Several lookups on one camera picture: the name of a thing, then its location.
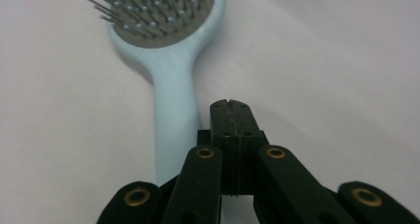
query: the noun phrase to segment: white surface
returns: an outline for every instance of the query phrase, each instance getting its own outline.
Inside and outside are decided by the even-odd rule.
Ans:
[[[155,178],[153,88],[85,0],[0,1],[0,223],[95,223]],[[228,0],[195,67],[204,127],[245,102],[327,187],[368,182],[419,217],[419,25],[420,0]]]

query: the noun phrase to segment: brass screw hole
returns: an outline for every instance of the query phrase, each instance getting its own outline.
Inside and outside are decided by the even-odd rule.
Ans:
[[[126,193],[124,201],[128,206],[135,207],[145,204],[149,198],[151,198],[151,193],[147,189],[137,187]]]
[[[281,159],[286,156],[286,153],[280,148],[270,148],[266,150],[266,154],[269,157],[276,158],[276,159]]]
[[[353,189],[352,196],[366,206],[378,207],[382,205],[382,199],[376,193],[362,187]]]
[[[197,155],[197,157],[202,158],[202,159],[209,159],[214,156],[214,151],[208,148],[202,148],[200,150],[197,150],[195,152],[195,155]]]

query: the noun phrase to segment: metal bristle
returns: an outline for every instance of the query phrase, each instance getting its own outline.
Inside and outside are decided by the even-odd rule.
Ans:
[[[187,37],[205,21],[213,4],[213,0],[88,1],[103,14],[102,19],[116,26],[120,37],[139,47],[147,47],[138,43],[140,39],[144,41],[178,34],[178,37]],[[136,36],[140,39],[129,39]]]

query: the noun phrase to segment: hairbrush bristle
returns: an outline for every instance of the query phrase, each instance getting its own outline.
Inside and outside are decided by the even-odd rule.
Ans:
[[[127,43],[164,47],[195,32],[210,14],[214,0],[88,0]]]

